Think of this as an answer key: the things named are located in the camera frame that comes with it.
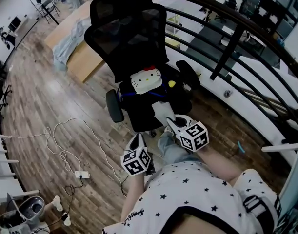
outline light wood desk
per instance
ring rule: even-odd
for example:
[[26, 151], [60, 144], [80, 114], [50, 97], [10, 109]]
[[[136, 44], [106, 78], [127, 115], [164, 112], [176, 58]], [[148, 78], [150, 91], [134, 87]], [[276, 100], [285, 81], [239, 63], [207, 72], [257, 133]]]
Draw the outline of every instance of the light wood desk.
[[[53, 50], [64, 37], [71, 33], [76, 20], [85, 19], [88, 16], [90, 16], [90, 2], [83, 4], [61, 22], [47, 36], [45, 43]], [[102, 58], [83, 41], [75, 48], [66, 66], [68, 68], [67, 72], [71, 72], [81, 82], [85, 82], [103, 64]]]

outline railing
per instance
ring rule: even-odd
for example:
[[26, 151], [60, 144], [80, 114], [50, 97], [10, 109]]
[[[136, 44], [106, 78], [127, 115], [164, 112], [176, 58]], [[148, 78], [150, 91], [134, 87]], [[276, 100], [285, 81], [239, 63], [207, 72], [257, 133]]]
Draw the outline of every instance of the railing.
[[[201, 60], [200, 58], [192, 55], [187, 51], [181, 50], [168, 43], [165, 43], [166, 46], [181, 53], [182, 55], [188, 57], [192, 61], [200, 64], [205, 69], [212, 72], [210, 75], [211, 80], [215, 80], [217, 77], [219, 77], [220, 79], [231, 85], [234, 89], [236, 89], [241, 95], [243, 95], [252, 104], [254, 104], [256, 108], [258, 108], [276, 126], [276, 128], [282, 133], [285, 138], [285, 140], [283, 141], [290, 143], [298, 142], [298, 96], [296, 95], [294, 89], [291, 88], [290, 84], [287, 83], [287, 81], [275, 70], [275, 68], [272, 67], [258, 52], [250, 49], [246, 44], [241, 42], [240, 38], [245, 30], [250, 32], [250, 34], [261, 40], [267, 46], [267, 48], [269, 48], [269, 50], [273, 52], [274, 55], [280, 58], [298, 79], [298, 64], [296, 63], [296, 61], [282, 46], [280, 46], [270, 35], [268, 35], [266, 31], [261, 29], [258, 25], [250, 21], [248, 18], [242, 16], [240, 13], [228, 8], [226, 5], [218, 3], [215, 0], [185, 1], [200, 5], [208, 10], [214, 11], [221, 18], [228, 19], [236, 23], [237, 25], [234, 33], [233, 35], [230, 35], [210, 22], [199, 19], [194, 15], [190, 15], [185, 12], [166, 7], [166, 10], [168, 12], [180, 15], [184, 18], [188, 18], [192, 21], [202, 24], [205, 27], [219, 33], [222, 37], [228, 38], [230, 40], [225, 49], [223, 49], [219, 45], [217, 45], [217, 43], [210, 40], [208, 37], [200, 35], [199, 32], [194, 32], [188, 28], [185, 28], [184, 26], [170, 21], [166, 22], [167, 25], [188, 33], [196, 39], [205, 42], [206, 44], [221, 52], [220, 57], [217, 58], [211, 53], [207, 52], [206, 49], [202, 49], [195, 44], [191, 44], [190, 42], [180, 39], [176, 35], [165, 33], [166, 37], [169, 37], [179, 42], [180, 44], [188, 46], [190, 50], [193, 50], [196, 53], [201, 54], [203, 57], [206, 57], [208, 60], [216, 63], [214, 67], [209, 65], [208, 62]], [[240, 60], [236, 52], [236, 50], [239, 48], [242, 51], [250, 54], [253, 59], [262, 64], [263, 69], [268, 70], [271, 73], [271, 79], [275, 79], [276, 82], [279, 82], [280, 86], [286, 91], [284, 91], [284, 93], [277, 91], [277, 87], [270, 85], [270, 82], [267, 81], [266, 78], [263, 77], [263, 74], [260, 74], [259, 71], [255, 69], [255, 67], [252, 67], [243, 60]], [[274, 96], [274, 99], [270, 99], [263, 92], [261, 92], [260, 88], [252, 84], [252, 82], [250, 81], [251, 79], [248, 79], [247, 76], [241, 75], [240, 73], [236, 72], [233, 67], [228, 66], [227, 61], [229, 59], [231, 59], [235, 63], [238, 63], [242, 68], [245, 69], [245, 71], [249, 72], [250, 76], [254, 77], [254, 79], [257, 79], [258, 82], [265, 86], [270, 94]], [[222, 74], [221, 71], [223, 69], [231, 74], [233, 78], [238, 79], [241, 84], [244, 84], [246, 86], [246, 88], [240, 86], [239, 83], [232, 82], [232, 79], [230, 79], [230, 77]], [[295, 103], [293, 105], [291, 105], [290, 101], [287, 102], [286, 92], [288, 92], [288, 95], [293, 98], [293, 100], [295, 100]], [[292, 120], [295, 123], [296, 126], [294, 126], [294, 128], [296, 128], [297, 131], [291, 127], [291, 124], [288, 123], [288, 120]]]

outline black mesh chair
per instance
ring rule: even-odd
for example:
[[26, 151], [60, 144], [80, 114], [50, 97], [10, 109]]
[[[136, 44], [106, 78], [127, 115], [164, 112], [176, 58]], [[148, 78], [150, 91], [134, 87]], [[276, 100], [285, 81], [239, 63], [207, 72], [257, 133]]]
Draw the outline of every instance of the black mesh chair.
[[[170, 67], [165, 50], [166, 10], [151, 0], [94, 0], [90, 6], [92, 26], [85, 41], [108, 64], [119, 83], [117, 91], [106, 95], [114, 122], [124, 120], [127, 111], [135, 132], [162, 126], [154, 117], [152, 104], [169, 102], [175, 114], [187, 114], [192, 104], [184, 83], [196, 89], [199, 78], [185, 62], [176, 63], [180, 71]], [[154, 66], [161, 73], [162, 85], [144, 94], [136, 94], [130, 76]]]

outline black metal railing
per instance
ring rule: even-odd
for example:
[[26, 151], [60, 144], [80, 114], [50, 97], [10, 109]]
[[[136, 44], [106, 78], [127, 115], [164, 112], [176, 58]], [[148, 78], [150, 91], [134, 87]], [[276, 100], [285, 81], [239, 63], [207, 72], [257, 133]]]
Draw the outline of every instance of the black metal railing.
[[[296, 104], [298, 105], [298, 97], [293, 89], [288, 85], [284, 78], [270, 65], [261, 55], [259, 55], [256, 51], [248, 48], [243, 42], [240, 41], [240, 38], [243, 32], [246, 30], [261, 40], [264, 44], [266, 44], [267, 48], [270, 49], [278, 58], [280, 58], [290, 69], [290, 71], [294, 74], [294, 76], [298, 79], [298, 64], [296, 61], [291, 57], [291, 55], [282, 47], [280, 46], [270, 35], [267, 34], [266, 31], [261, 29], [258, 25], [250, 21], [248, 18], [245, 18], [240, 13], [236, 12], [225, 6], [224, 4], [218, 3], [214, 0], [186, 0], [188, 2], [195, 3], [200, 5], [210, 11], [216, 12], [220, 17], [229, 19], [230, 21], [236, 23], [236, 28], [234, 30], [233, 35], [230, 35], [223, 31], [222, 29], [218, 28], [217, 26], [206, 22], [205, 20], [199, 19], [193, 15], [187, 14], [185, 12], [175, 10], [173, 8], [166, 7], [168, 12], [180, 15], [182, 17], [188, 18], [193, 20], [197, 23], [208, 27], [209, 29], [219, 33], [223, 37], [228, 38], [230, 41], [225, 49], [220, 48], [215, 42], [211, 41], [205, 36], [200, 35], [198, 32], [193, 32], [190, 29], [187, 29], [181, 25], [178, 25], [173, 22], [167, 21], [166, 24], [172, 26], [178, 30], [186, 32], [195, 38], [205, 42], [206, 44], [214, 47], [216, 50], [221, 52], [221, 56], [219, 58], [212, 56], [210, 53], [206, 51], [206, 49], [202, 49], [196, 45], [193, 45], [189, 42], [184, 41], [183, 39], [178, 38], [175, 35], [165, 33], [165, 36], [179, 42], [180, 44], [188, 46], [191, 50], [201, 54], [202, 56], [206, 57], [210, 61], [216, 63], [215, 67], [210, 66], [208, 63], [200, 60], [196, 56], [188, 53], [187, 51], [183, 51], [179, 48], [176, 48], [168, 43], [165, 45], [183, 55], [190, 58], [191, 60], [195, 61], [196, 63], [202, 65], [204, 68], [208, 69], [212, 72], [210, 79], [215, 80], [216, 77], [223, 79], [225, 82], [229, 83], [232, 87], [238, 90], [243, 96], [245, 96], [251, 103], [253, 103], [261, 112], [263, 112], [272, 122], [273, 124], [281, 131], [283, 136], [286, 138], [286, 142], [296, 142], [298, 141], [298, 131], [292, 131], [290, 124], [288, 124], [287, 120], [293, 120], [296, 125], [298, 126], [298, 108], [291, 107], [288, 103], [282, 98], [282, 96], [276, 91], [274, 87], [272, 87], [265, 78], [262, 77], [258, 72], [256, 72], [252, 67], [247, 65], [244, 61], [240, 60], [237, 55], [235, 54], [235, 49], [240, 48], [243, 51], [250, 54], [253, 58], [259, 61], [265, 69], [269, 70], [270, 73], [280, 82], [280, 84], [288, 91], [290, 96], [295, 100]], [[248, 71], [251, 75], [253, 75], [258, 81], [260, 81], [276, 98], [276, 101], [284, 108], [284, 113], [282, 110], [279, 110], [277, 106], [274, 105], [273, 101], [271, 101], [267, 96], [265, 96], [260, 90], [252, 85], [247, 79], [227, 65], [227, 61], [231, 59], [234, 62], [237, 62], [241, 65], [246, 71]], [[222, 69], [225, 69], [231, 75], [239, 79], [242, 83], [244, 83], [249, 89], [255, 93], [256, 96], [260, 98], [262, 101], [259, 103], [256, 99], [254, 99], [245, 89], [238, 86], [234, 82], [232, 82], [228, 77], [221, 73]], [[271, 109], [275, 115], [269, 114], [265, 108]]]

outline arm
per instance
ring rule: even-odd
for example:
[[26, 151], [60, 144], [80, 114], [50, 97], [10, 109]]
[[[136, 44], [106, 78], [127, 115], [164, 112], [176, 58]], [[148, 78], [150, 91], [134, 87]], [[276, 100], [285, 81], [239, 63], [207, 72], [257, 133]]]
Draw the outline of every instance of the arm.
[[130, 178], [129, 190], [125, 200], [123, 210], [121, 211], [120, 220], [125, 221], [128, 214], [132, 211], [136, 201], [144, 192], [144, 173]]
[[216, 152], [209, 146], [197, 151], [200, 158], [206, 163], [209, 169], [219, 178], [226, 180], [232, 186], [241, 175], [242, 170], [233, 162]]

